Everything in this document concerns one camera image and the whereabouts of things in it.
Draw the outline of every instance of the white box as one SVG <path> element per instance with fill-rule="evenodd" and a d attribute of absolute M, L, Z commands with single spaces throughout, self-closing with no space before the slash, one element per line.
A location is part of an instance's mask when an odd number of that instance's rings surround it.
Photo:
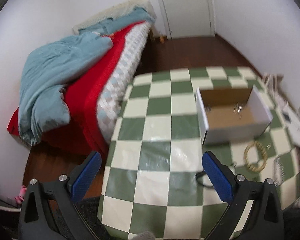
<path fill-rule="evenodd" d="M 237 104 L 245 104 L 238 114 Z M 258 89 L 197 89 L 196 107 L 202 144 L 217 144 L 260 136 L 272 121 L 272 114 Z"/>

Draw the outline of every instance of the blue gripper pad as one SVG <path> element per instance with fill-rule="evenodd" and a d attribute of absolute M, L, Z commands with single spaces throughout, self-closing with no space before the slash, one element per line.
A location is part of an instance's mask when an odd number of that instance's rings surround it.
<path fill-rule="evenodd" d="M 218 193 L 219 198 L 223 202 L 231 203 L 233 200 L 232 186 L 207 152 L 202 156 L 202 167 Z"/>
<path fill-rule="evenodd" d="M 83 199 L 100 167 L 101 155 L 100 153 L 96 152 L 90 161 L 85 165 L 80 175 L 72 185 L 70 195 L 73 203 L 79 202 Z"/>

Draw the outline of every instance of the red blanket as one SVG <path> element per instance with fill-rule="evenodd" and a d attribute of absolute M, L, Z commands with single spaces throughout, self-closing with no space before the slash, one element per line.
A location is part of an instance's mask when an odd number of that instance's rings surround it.
<path fill-rule="evenodd" d="M 69 108 L 71 121 L 66 126 L 45 133 L 42 140 L 75 154 L 88 155 L 95 150 L 106 159 L 108 145 L 96 118 L 97 100 L 118 63 L 126 34 L 139 23 L 129 25 L 112 35 L 114 46 L 87 73 L 67 88 L 64 101 Z M 11 134 L 19 135 L 18 109 L 13 114 L 7 130 Z"/>

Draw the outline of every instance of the door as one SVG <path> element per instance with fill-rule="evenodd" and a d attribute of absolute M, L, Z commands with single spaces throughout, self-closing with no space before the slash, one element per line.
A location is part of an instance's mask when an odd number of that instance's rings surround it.
<path fill-rule="evenodd" d="M 171 38 L 212 36 L 208 0 L 163 0 Z"/>

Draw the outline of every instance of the green and white tablecloth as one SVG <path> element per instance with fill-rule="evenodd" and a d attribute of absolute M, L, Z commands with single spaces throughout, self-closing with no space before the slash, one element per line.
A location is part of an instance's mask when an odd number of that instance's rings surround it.
<path fill-rule="evenodd" d="M 253 85 L 273 115 L 271 125 L 257 138 L 264 146 L 270 144 L 267 165 L 260 174 L 244 166 L 243 152 L 249 141 L 201 146 L 194 95 L 197 87 Z M 204 238 L 227 206 L 214 189 L 195 181 L 206 150 L 225 165 L 236 163 L 235 174 L 262 182 L 274 177 L 274 159 L 280 156 L 285 177 L 277 191 L 284 209 L 300 196 L 297 153 L 291 145 L 282 114 L 250 68 L 207 67 L 138 75 L 127 88 L 112 136 L 98 218 L 112 236 L 122 239 L 143 231 L 153 232 L 158 239 Z M 255 148 L 248 157 L 251 163 L 261 159 Z M 249 201 L 233 236 L 242 229 L 251 205 Z"/>

